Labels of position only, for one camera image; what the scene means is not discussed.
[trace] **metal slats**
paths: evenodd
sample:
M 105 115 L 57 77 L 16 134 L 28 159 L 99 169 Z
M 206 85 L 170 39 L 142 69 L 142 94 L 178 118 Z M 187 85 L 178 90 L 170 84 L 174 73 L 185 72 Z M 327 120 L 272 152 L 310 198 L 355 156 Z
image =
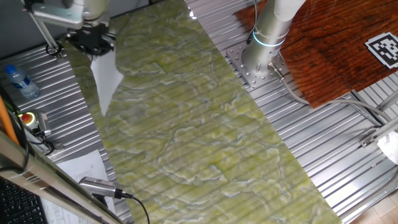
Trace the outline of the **metal slats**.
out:
M 252 1 L 186 3 L 223 55 L 228 47 L 246 40 L 248 35 L 233 13 Z M 286 79 L 294 92 L 301 95 L 291 75 Z M 351 105 L 312 109 L 294 101 L 276 79 L 256 89 L 245 87 L 345 223 L 392 190 L 378 191 L 395 175 L 397 166 L 378 148 L 361 147 L 359 141 L 374 130 L 373 124 Z M 396 89 L 398 75 L 391 75 L 359 94 L 377 106 Z M 397 116 L 398 104 L 386 113 L 391 118 Z
M 188 0 L 186 3 L 221 54 L 225 55 L 228 47 L 246 40 L 248 34 L 233 13 L 251 5 L 252 0 Z M 0 69 L 8 63 L 26 69 L 42 89 L 38 100 L 27 102 L 8 84 L 3 74 L 0 76 L 1 84 L 24 111 L 48 113 L 53 129 L 50 140 L 64 145 L 63 151 L 50 156 L 51 160 L 62 162 L 99 150 L 108 179 L 117 182 L 67 58 L 58 62 L 39 47 L 1 61 Z M 286 79 L 294 92 L 301 95 L 291 75 Z M 359 141 L 373 130 L 373 124 L 352 106 L 337 104 L 312 109 L 294 101 L 277 80 L 256 89 L 245 85 L 243 80 L 242 83 L 326 201 L 339 216 L 345 217 L 344 222 L 349 222 L 391 191 L 372 195 L 394 176 L 397 167 L 378 148 L 361 148 Z M 359 94 L 376 106 L 396 89 L 398 74 Z M 391 118 L 397 116 L 398 104 L 386 113 Z M 125 201 L 114 202 L 117 215 L 123 220 L 131 220 Z M 360 202 L 365 203 L 355 208 Z
M 7 58 L 0 62 L 0 69 L 12 63 L 22 67 L 40 88 L 38 99 L 27 101 L 17 89 L 0 74 L 1 85 L 10 94 L 17 106 L 24 111 L 39 110 L 47 113 L 52 134 L 49 141 L 62 142 L 64 149 L 55 151 L 49 158 L 55 163 L 74 159 L 99 150 L 108 179 L 117 183 L 108 155 L 102 145 L 86 102 L 76 82 L 75 75 L 66 57 L 56 61 L 47 55 L 44 47 Z M 125 222 L 132 216 L 125 200 L 114 200 L 116 214 Z

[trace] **plastic bottle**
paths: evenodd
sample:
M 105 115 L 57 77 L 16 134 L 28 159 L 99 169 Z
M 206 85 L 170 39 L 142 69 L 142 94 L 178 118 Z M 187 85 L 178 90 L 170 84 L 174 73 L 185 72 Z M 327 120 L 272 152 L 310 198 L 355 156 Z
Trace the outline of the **plastic bottle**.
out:
M 28 100 L 40 96 L 40 90 L 36 84 L 33 83 L 26 75 L 26 72 L 21 68 L 16 68 L 13 65 L 7 65 L 4 69 L 7 73 L 7 78 Z

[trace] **reddish wood grain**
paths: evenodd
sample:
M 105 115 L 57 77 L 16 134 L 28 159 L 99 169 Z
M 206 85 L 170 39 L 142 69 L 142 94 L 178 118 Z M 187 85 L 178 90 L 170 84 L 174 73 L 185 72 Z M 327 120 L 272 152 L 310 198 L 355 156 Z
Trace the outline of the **reddish wood grain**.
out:
M 259 2 L 261 10 L 266 1 Z M 254 6 L 236 13 L 251 30 Z M 388 69 L 365 46 L 398 35 L 397 0 L 307 0 L 281 50 L 298 87 L 313 107 L 360 91 L 397 69 Z

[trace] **white paper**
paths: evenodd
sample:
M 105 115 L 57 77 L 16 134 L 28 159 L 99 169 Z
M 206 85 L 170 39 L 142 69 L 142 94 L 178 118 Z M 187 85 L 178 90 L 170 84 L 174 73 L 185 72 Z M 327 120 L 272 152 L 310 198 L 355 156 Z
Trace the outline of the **white paper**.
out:
M 392 162 L 398 165 L 398 133 L 395 131 L 381 138 L 377 145 Z
M 99 107 L 103 116 L 108 110 L 113 93 L 124 78 L 124 75 L 117 70 L 115 61 L 116 48 L 91 62 L 91 71 L 97 85 Z
M 57 165 L 76 182 L 79 182 L 83 177 L 94 177 L 102 180 L 108 179 L 105 166 L 98 150 L 76 159 L 61 162 Z M 44 198 L 41 198 L 41 201 L 48 224 L 89 224 L 88 221 Z M 105 197 L 105 201 L 108 208 L 112 212 L 115 212 L 113 199 L 111 197 Z

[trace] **white tube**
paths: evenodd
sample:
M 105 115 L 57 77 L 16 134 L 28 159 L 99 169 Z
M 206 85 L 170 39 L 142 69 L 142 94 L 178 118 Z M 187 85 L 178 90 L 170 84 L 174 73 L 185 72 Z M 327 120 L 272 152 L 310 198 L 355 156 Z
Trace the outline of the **white tube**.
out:
M 286 90 L 293 96 L 293 98 L 303 104 L 309 105 L 310 103 L 307 100 L 301 99 L 300 97 L 298 97 L 296 94 L 294 94 L 294 92 L 289 88 L 289 86 L 287 85 L 287 82 L 285 80 L 282 80 L 283 85 L 285 86 Z M 374 108 L 373 106 L 357 101 L 357 100 L 331 100 L 329 102 L 327 102 L 327 104 L 331 104 L 331 103 L 352 103 L 355 105 L 359 105 L 359 106 L 363 106 L 366 107 L 367 109 L 379 114 L 380 116 L 382 116 L 387 122 L 390 122 L 391 119 L 390 117 L 387 116 L 387 114 L 385 114 L 385 112 L 378 110 L 376 108 Z
M 282 22 L 293 19 L 305 0 L 275 0 L 274 14 Z

